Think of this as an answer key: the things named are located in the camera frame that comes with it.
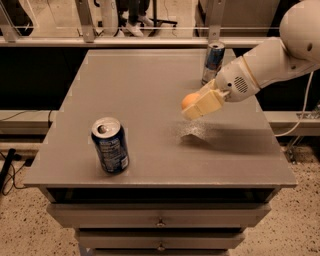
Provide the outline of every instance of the cable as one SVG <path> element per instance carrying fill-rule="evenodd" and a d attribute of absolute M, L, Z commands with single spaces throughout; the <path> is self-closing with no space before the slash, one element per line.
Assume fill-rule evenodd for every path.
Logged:
<path fill-rule="evenodd" d="M 163 5 L 164 5 L 164 8 L 166 9 L 166 12 L 167 12 L 167 19 L 168 19 L 168 21 L 170 21 L 170 19 L 169 19 L 169 9 L 168 9 L 168 7 L 166 5 L 166 0 L 163 0 Z M 177 35 L 175 33 L 173 33 L 173 31 L 174 31 L 174 29 L 171 30 L 172 35 L 177 37 Z"/>
<path fill-rule="evenodd" d="M 51 120 L 50 120 L 50 117 L 51 117 L 51 113 L 52 113 L 53 110 L 50 110 L 49 114 L 48 114 L 48 128 L 50 128 L 51 126 Z"/>
<path fill-rule="evenodd" d="M 1 155 L 4 159 L 7 158 L 2 152 L 0 152 L 0 155 Z M 16 175 L 17 175 L 20 171 L 22 171 L 23 167 L 26 166 L 26 163 L 27 163 L 27 160 L 23 163 L 22 166 L 20 166 L 20 168 L 19 168 L 17 171 L 16 171 L 15 167 L 14 167 L 12 164 L 10 165 L 11 168 L 12 168 L 12 174 L 10 174 L 10 173 L 7 174 L 7 175 L 9 176 L 9 178 L 8 178 L 8 179 L 4 182 L 4 184 L 3 184 L 3 188 L 2 188 L 2 190 L 1 190 L 2 195 L 7 196 L 7 195 L 11 192 L 11 190 L 12 190 L 13 188 L 15 188 L 15 189 L 26 189 L 26 188 L 28 188 L 28 187 L 26 187 L 26 186 L 18 187 L 17 184 L 16 184 L 16 179 L 15 179 L 15 178 L 16 178 Z M 12 182 L 11 187 L 9 188 L 9 190 L 5 191 L 5 188 L 6 188 L 7 184 L 8 184 L 10 181 Z"/>
<path fill-rule="evenodd" d="M 295 124 L 295 126 L 293 126 L 289 131 L 287 131 L 287 132 L 285 132 L 285 133 L 281 133 L 281 134 L 275 134 L 276 137 L 282 137 L 282 136 L 286 136 L 286 135 L 290 134 L 290 133 L 293 132 L 293 131 L 299 126 L 299 124 L 301 123 L 301 121 L 302 121 L 302 119 L 303 119 L 303 117 L 304 117 L 304 113 L 305 113 L 306 107 L 307 107 L 307 101 L 308 101 L 308 95 L 309 95 L 309 89 L 310 89 L 312 77 L 313 77 L 313 72 L 311 72 L 311 73 L 310 73 L 310 76 L 309 76 L 309 81 L 308 81 L 308 84 L 307 84 L 307 89 L 306 89 L 306 92 L 305 92 L 305 95 L 304 95 L 304 104 L 303 104 L 301 116 L 300 116 L 298 122 L 297 122 L 297 123 Z"/>
<path fill-rule="evenodd" d="M 9 173 L 10 167 L 12 166 L 12 161 L 14 160 L 15 152 L 16 150 L 14 148 L 10 148 L 7 156 L 5 157 L 5 161 L 0 172 L 0 189 L 1 190 L 3 189 L 3 185 L 5 183 L 6 177 Z"/>
<path fill-rule="evenodd" d="M 25 110 L 25 111 L 21 111 L 21 112 L 19 112 L 19 113 L 17 113 L 17 114 L 14 114 L 14 115 L 12 115 L 12 116 L 9 116 L 9 117 L 0 119 L 0 122 L 7 121 L 7 120 L 9 120 L 9 119 L 12 119 L 12 118 L 14 118 L 14 117 L 16 117 L 16 116 L 18 116 L 18 115 L 24 114 L 24 113 L 26 113 L 26 112 L 38 112 L 38 111 L 40 111 L 40 110 Z"/>

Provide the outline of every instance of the cabinet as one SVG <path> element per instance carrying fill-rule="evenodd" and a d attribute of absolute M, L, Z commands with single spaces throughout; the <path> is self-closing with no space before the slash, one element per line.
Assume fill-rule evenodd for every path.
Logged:
<path fill-rule="evenodd" d="M 201 86 L 204 56 L 88 52 L 25 184 L 95 255 L 229 255 L 280 189 L 296 185 L 254 97 L 182 119 L 179 103 Z M 103 116 L 126 131 L 130 164 L 119 175 L 102 171 L 90 139 Z"/>

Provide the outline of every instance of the can label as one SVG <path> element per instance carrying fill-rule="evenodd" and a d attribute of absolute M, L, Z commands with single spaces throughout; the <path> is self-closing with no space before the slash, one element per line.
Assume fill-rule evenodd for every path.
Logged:
<path fill-rule="evenodd" d="M 122 172 L 129 164 L 125 133 L 115 118 L 97 120 L 91 133 L 101 166 L 107 173 Z"/>
<path fill-rule="evenodd" d="M 216 41 L 208 45 L 204 63 L 202 84 L 210 82 L 217 76 L 222 67 L 225 46 L 222 42 Z"/>

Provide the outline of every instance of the floor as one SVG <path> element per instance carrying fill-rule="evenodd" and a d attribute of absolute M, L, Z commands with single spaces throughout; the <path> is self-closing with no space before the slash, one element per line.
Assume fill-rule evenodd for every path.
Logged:
<path fill-rule="evenodd" d="M 21 148 L 21 144 L 5 143 L 0 151 L 6 155 L 10 147 L 16 147 L 23 157 L 22 161 L 14 162 L 18 170 L 25 159 L 37 152 L 38 145 Z M 290 169 L 299 185 L 283 189 L 271 201 L 272 211 L 256 227 L 245 231 L 246 239 L 231 250 L 231 256 L 320 255 L 320 151 L 319 147 L 302 144 L 295 152 L 297 164 L 290 164 Z M 28 170 L 29 167 L 24 167 L 17 174 L 17 187 L 23 186 Z M 8 195 L 0 196 L 1 256 L 80 255 L 74 231 L 62 228 L 46 212 L 48 203 L 35 188 L 13 188 Z"/>
<path fill-rule="evenodd" d="M 20 0 L 37 22 L 33 37 L 78 36 L 75 6 L 71 0 Z M 179 36 L 192 36 L 196 0 L 160 0 L 159 17 L 177 20 Z M 161 36 L 176 36 L 169 26 Z M 4 144 L 0 151 L 6 154 L 10 147 L 18 149 L 22 160 L 15 161 L 18 170 L 24 160 L 36 154 L 37 144 Z M 319 148 L 309 144 L 296 148 L 297 165 L 290 164 L 299 185 L 282 190 L 271 202 L 272 211 L 255 228 L 247 229 L 246 239 L 232 256 L 316 256 L 320 255 L 320 164 Z M 29 167 L 16 175 L 16 186 L 23 186 L 23 177 Z M 6 189 L 12 185 L 8 182 Z M 0 195 L 0 256 L 79 255 L 72 229 L 63 229 L 46 213 L 48 200 L 38 189 L 13 188 L 6 196 Z"/>

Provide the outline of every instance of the can lid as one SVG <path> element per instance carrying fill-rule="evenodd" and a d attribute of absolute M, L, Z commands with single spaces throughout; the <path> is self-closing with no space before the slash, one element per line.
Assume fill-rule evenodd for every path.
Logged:
<path fill-rule="evenodd" d="M 209 48 L 217 49 L 217 50 L 224 50 L 225 45 L 221 41 L 212 41 L 209 43 Z"/>
<path fill-rule="evenodd" d="M 98 138 L 110 138 L 118 133 L 121 125 L 113 117 L 104 117 L 97 120 L 92 126 L 92 133 Z"/>

